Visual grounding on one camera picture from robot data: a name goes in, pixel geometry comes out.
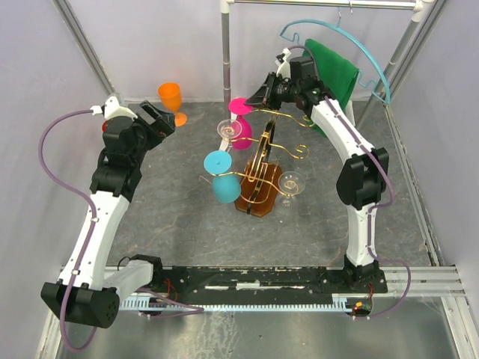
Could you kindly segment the pink wine glass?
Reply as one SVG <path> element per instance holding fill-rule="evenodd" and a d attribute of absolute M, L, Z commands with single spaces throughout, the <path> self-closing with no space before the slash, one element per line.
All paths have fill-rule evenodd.
<path fill-rule="evenodd" d="M 233 148 L 236 150 L 247 150 L 252 143 L 252 127 L 245 119 L 245 116 L 252 112 L 253 108 L 247 105 L 244 97 L 232 99 L 228 105 L 228 109 L 235 114 L 235 120 L 241 126 L 241 131 L 233 142 Z"/>

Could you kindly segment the orange wine glass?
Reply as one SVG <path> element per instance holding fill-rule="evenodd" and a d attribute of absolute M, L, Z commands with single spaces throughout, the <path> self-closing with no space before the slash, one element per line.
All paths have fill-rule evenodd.
<path fill-rule="evenodd" d="M 175 125 L 184 126 L 187 116 L 180 112 L 183 103 L 180 86 L 175 82 L 166 82 L 158 87 L 158 95 L 162 104 L 175 115 Z"/>

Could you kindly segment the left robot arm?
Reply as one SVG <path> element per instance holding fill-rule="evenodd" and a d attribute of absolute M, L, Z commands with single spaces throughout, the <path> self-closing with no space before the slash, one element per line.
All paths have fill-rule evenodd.
<path fill-rule="evenodd" d="M 111 277 L 105 270 L 118 226 L 141 180 L 144 157 L 174 133 L 174 114 L 147 100 L 132 111 L 115 95 L 84 113 L 103 116 L 104 148 L 88 194 L 63 185 L 87 201 L 88 211 L 67 264 L 56 282 L 43 285 L 40 297 L 62 323 L 109 328 L 120 304 L 137 289 L 156 292 L 165 283 L 162 261 L 154 256 L 136 254 Z"/>

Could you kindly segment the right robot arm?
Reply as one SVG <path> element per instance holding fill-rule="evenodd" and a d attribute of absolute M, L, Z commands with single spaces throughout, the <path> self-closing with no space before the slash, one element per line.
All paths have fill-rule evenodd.
<path fill-rule="evenodd" d="M 348 246 L 341 270 L 323 270 L 322 286 L 337 292 L 387 290 L 374 246 L 376 210 L 388 183 L 389 154 L 365 140 L 349 121 L 332 91 L 320 80 L 310 55 L 279 55 L 278 69 L 246 100 L 252 108 L 280 109 L 293 103 L 319 126 L 336 149 L 342 169 L 336 190 L 348 215 Z"/>

